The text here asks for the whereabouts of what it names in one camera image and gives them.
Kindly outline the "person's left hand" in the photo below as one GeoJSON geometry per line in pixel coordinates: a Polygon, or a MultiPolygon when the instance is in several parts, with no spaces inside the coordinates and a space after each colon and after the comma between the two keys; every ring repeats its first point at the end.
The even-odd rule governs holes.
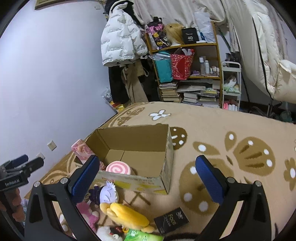
{"type": "Polygon", "coordinates": [[[12,217],[17,222],[23,222],[25,220],[25,213],[23,211],[23,206],[21,205],[22,199],[20,196],[20,190],[16,188],[14,190],[13,199],[11,201],[13,207],[16,208],[15,212],[12,214],[12,217]]]}

